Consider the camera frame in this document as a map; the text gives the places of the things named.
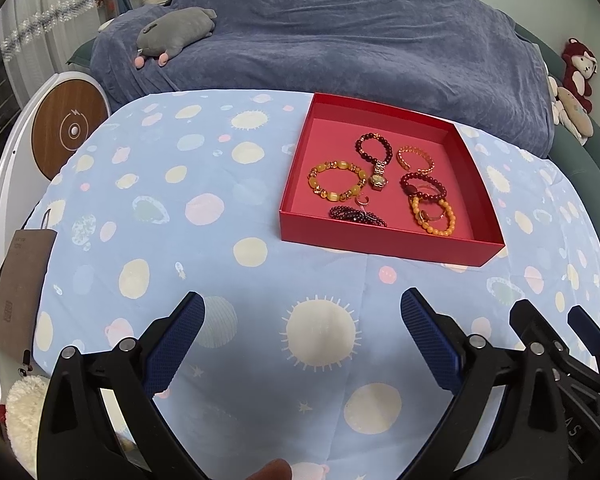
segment white sheer curtain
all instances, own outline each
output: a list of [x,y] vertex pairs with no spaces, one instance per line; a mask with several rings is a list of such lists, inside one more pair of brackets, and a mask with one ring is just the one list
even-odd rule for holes
[[7,0],[0,9],[0,48],[23,107],[100,26],[98,0]]

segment red teddy bear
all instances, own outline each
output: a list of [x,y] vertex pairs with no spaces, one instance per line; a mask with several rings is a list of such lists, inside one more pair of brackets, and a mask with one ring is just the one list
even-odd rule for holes
[[589,79],[598,71],[596,58],[592,51],[578,40],[569,38],[564,47],[562,59],[567,64],[562,85],[576,97],[587,114],[590,114],[593,105],[587,97],[591,95]]

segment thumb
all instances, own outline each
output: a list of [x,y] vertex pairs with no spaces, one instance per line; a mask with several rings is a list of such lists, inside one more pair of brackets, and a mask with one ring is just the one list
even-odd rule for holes
[[281,458],[269,462],[247,480],[291,480],[291,466]]

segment pink dot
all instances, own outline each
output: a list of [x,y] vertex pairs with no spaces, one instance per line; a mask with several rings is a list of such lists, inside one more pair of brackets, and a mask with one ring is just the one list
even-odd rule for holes
[[395,280],[398,279],[398,275],[395,273],[395,269],[389,266],[380,267],[378,277],[380,278],[381,282],[386,283],[387,285],[395,283]]

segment gray blanket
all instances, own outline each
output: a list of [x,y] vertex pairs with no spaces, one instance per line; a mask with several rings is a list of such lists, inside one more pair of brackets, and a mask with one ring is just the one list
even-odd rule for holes
[[[136,70],[138,32],[167,12],[215,9],[211,38]],[[483,129],[547,156],[554,127],[542,59],[509,16],[478,0],[173,0],[117,18],[91,72],[114,110],[156,92],[327,92]]]

